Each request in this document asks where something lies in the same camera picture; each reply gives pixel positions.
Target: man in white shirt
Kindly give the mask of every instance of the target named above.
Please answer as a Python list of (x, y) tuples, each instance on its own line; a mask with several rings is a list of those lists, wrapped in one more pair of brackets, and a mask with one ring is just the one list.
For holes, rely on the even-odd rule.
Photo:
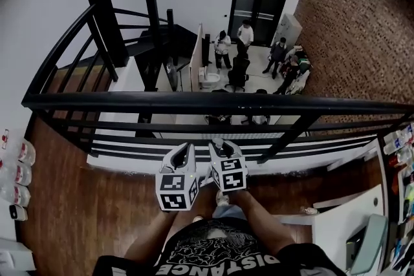
[(242, 58), (248, 58), (247, 50), (251, 43), (253, 43), (253, 29), (249, 20), (244, 20), (243, 25), (237, 32), (237, 51)]

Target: glass door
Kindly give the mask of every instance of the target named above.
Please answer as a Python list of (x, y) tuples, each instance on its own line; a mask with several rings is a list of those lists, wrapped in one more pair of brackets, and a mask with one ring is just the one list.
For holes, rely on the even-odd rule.
[(256, 45), (269, 45), (272, 42), (280, 15), (277, 17), (278, 0), (260, 0), (254, 20), (254, 41)]
[(237, 41), (237, 31), (243, 20), (252, 22), (253, 45), (269, 47), (286, 0), (232, 0), (228, 34)]
[(233, 11), (233, 24), (230, 31), (230, 38), (237, 39), (237, 31), (244, 20), (252, 20), (254, 16), (255, 0), (236, 0)]

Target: shoe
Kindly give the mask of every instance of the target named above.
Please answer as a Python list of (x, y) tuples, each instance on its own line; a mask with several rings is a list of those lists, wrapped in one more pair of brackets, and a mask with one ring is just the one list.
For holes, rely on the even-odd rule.
[(194, 219), (193, 219), (193, 223), (194, 222), (198, 222), (198, 221), (201, 221), (201, 220), (204, 220), (200, 215), (197, 215)]
[(224, 195), (221, 190), (218, 190), (215, 196), (215, 202), (217, 203), (217, 206), (227, 206), (230, 202), (230, 198), (228, 195)]

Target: person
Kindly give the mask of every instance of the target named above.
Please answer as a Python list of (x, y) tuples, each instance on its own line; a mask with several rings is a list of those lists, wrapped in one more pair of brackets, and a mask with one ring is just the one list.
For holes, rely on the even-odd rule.
[(248, 191), (232, 192), (219, 191), (213, 218), (196, 217), (165, 246), (178, 213), (160, 211), (124, 259), (100, 257), (93, 275), (112, 275), (118, 268), (127, 275), (345, 276), (319, 246), (296, 244), (289, 228)]
[[(267, 94), (265, 89), (258, 89), (255, 93)], [(249, 125), (265, 125), (270, 123), (270, 115), (247, 115), (247, 120), (242, 121), (248, 122)]]
[[(219, 89), (219, 90), (212, 90), (212, 92), (224, 92), (228, 93), (227, 90)], [(232, 116), (231, 115), (206, 115), (206, 121), (210, 125), (230, 125), (232, 124)]]
[(280, 41), (274, 43), (270, 49), (270, 61), (267, 68), (263, 71), (263, 74), (269, 72), (271, 66), (275, 64), (272, 73), (272, 78), (274, 79), (276, 77), (279, 64), (285, 60), (286, 53), (286, 38), (282, 37)]
[(242, 26), (237, 31), (237, 56), (248, 59), (247, 50), (254, 40), (252, 24), (249, 20), (244, 20)]
[(285, 80), (283, 81), (282, 85), (277, 89), (277, 91), (273, 92), (273, 94), (285, 94), (286, 89), (296, 79), (296, 76), (298, 75), (298, 71), (299, 71), (298, 63), (295, 61), (291, 61), (290, 66), (287, 68)]
[(221, 69), (221, 58), (224, 59), (224, 64), (227, 69), (231, 69), (232, 65), (230, 64), (230, 59), (228, 58), (228, 48), (232, 45), (232, 40), (223, 30), (215, 38), (214, 41), (214, 55), (215, 55), (215, 66), (217, 69)]

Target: toilet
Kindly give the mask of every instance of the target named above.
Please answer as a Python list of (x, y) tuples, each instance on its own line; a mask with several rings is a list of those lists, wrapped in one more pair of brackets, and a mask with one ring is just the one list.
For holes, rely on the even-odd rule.
[(199, 69), (199, 82), (204, 89), (214, 88), (220, 81), (220, 75), (208, 73), (207, 67)]

